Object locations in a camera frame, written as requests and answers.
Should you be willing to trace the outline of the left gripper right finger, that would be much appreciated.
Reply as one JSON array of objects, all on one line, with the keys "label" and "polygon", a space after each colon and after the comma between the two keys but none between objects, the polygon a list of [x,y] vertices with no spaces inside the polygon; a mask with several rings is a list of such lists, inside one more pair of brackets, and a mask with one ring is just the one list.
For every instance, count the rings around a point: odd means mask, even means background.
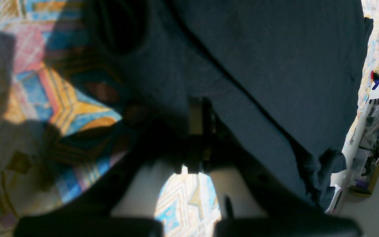
[{"label": "left gripper right finger", "polygon": [[222,219],[215,237],[361,237],[352,219],[327,215],[287,190],[230,136],[207,137],[205,173]]}]

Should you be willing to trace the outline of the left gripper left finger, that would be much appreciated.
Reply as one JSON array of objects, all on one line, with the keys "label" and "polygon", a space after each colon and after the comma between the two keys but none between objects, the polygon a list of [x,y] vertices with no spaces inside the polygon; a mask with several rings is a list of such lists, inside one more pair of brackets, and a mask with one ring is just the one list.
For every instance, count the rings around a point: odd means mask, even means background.
[{"label": "left gripper left finger", "polygon": [[154,218],[164,183],[183,165],[189,138],[153,125],[131,151],[73,201],[17,224],[15,237],[163,237]]}]

